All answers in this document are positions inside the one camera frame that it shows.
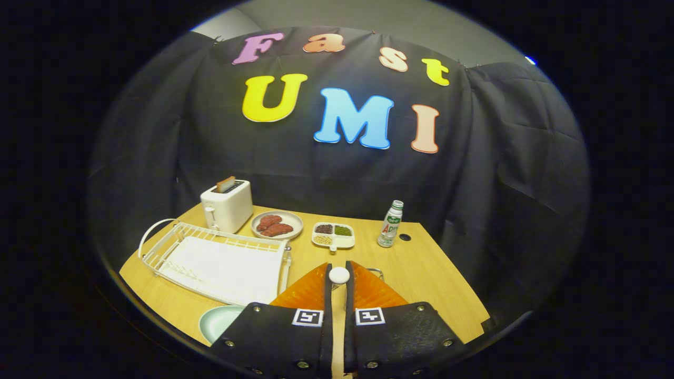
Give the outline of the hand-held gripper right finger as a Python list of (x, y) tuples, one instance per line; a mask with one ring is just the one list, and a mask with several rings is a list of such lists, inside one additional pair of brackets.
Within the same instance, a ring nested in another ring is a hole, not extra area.
[(465, 358), (467, 347), (431, 304), (385, 296), (385, 281), (354, 261), (346, 269), (346, 374), (432, 377)]

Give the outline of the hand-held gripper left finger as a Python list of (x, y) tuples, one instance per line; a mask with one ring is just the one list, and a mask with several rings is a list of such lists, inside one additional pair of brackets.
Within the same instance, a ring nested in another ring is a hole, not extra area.
[(255, 378), (331, 378), (332, 267), (318, 265), (269, 304), (246, 305), (210, 353)]

